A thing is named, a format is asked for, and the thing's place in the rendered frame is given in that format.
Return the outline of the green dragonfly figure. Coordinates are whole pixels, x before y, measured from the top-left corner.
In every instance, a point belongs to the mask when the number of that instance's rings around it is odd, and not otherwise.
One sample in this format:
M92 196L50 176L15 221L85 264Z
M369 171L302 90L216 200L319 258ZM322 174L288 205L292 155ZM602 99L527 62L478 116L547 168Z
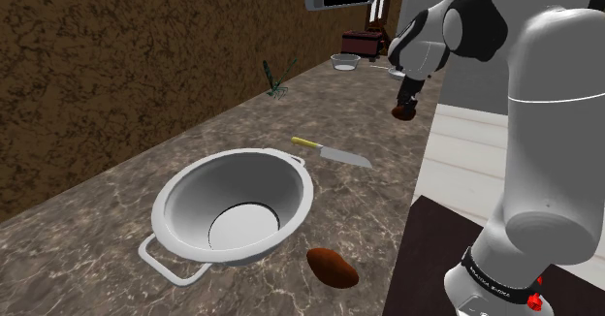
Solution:
M289 67L287 68L285 73L281 76L281 78L279 80L275 80L271 73L269 63L266 60L263 61L263 68L264 68L265 75L267 77L267 80L269 82L269 87L270 87L270 89L266 92L266 94L268 96L272 97L273 99L275 99L275 98L281 99L287 94L288 88L285 86L281 86L281 83L283 82L283 80L285 79L286 75L289 73L291 68L296 64L296 62L297 62L297 58L295 58L292 61L292 63L289 65Z

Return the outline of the white two-handled pot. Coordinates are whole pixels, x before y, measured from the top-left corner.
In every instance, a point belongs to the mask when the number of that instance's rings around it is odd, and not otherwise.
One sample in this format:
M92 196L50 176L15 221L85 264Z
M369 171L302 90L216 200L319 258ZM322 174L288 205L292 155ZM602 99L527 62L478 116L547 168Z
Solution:
M152 233L138 253L174 285L186 287L214 264L245 266L268 256L302 225L313 198L304 159L273 148L221 151L163 186L152 207ZM148 253L153 240L200 268L187 278L177 276Z

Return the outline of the clear glass bowl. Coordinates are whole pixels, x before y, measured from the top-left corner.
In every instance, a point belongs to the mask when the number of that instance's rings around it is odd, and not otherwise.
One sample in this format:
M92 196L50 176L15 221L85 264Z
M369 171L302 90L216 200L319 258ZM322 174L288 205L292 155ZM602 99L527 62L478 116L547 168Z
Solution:
M354 71L361 57L356 54L338 53L331 56L333 68L338 71Z

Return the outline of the yellow-handled kitchen knife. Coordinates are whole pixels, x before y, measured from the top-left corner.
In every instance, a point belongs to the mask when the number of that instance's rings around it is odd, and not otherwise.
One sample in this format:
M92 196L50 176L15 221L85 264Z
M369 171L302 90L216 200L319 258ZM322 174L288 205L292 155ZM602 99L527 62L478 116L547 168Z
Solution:
M298 137L292 137L291 142L295 145L305 146L309 148L313 148L319 151L321 157L337 161L340 163L345 163L353 166L359 166L364 168L372 168L369 160L361 155L346 152L343 150L335 149L332 147L327 147L320 143L311 142L305 139L301 139Z

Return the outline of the dark robot stand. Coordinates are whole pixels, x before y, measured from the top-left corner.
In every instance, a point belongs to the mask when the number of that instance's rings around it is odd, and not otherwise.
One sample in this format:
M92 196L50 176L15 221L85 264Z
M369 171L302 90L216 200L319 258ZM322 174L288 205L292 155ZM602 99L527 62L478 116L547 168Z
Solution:
M421 196L408 213L383 316L456 316L443 284L478 224ZM556 316L605 316L605 291L557 266L542 274Z

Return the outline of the dark red toaster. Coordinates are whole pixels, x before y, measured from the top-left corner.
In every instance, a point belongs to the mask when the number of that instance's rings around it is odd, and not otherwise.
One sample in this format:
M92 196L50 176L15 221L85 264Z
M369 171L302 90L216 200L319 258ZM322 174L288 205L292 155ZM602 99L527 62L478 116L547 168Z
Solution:
M346 31L342 34L341 52L362 57L376 57L383 47L380 32Z

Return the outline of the large brown potato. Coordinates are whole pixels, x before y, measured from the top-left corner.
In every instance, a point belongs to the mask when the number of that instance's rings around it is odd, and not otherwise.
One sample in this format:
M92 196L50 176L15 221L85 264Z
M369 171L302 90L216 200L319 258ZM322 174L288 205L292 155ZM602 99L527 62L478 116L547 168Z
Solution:
M315 276L330 287L348 289L359 283L357 271L331 249L309 249L306 259Z

